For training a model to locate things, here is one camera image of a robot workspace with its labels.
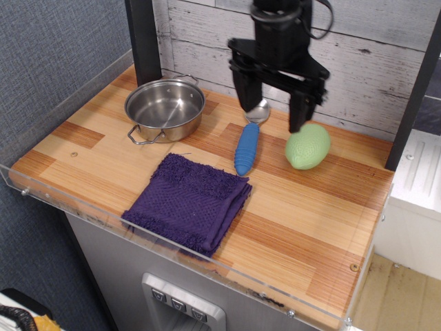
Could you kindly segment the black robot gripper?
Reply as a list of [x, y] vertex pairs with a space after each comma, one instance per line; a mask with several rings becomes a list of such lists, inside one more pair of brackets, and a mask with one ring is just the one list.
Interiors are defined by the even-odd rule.
[[289, 131], [299, 132], [323, 103], [328, 69], [309, 53], [311, 13], [252, 13], [253, 39], [231, 38], [230, 69], [241, 108], [250, 112], [267, 84], [290, 95]]

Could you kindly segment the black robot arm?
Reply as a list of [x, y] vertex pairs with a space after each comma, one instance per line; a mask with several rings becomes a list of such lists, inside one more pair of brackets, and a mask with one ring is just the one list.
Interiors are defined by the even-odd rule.
[[230, 69], [240, 105], [250, 112], [263, 98], [263, 85], [286, 92], [289, 131], [299, 132], [323, 102], [329, 71], [309, 53], [311, 1], [253, 1], [253, 39], [230, 39]]

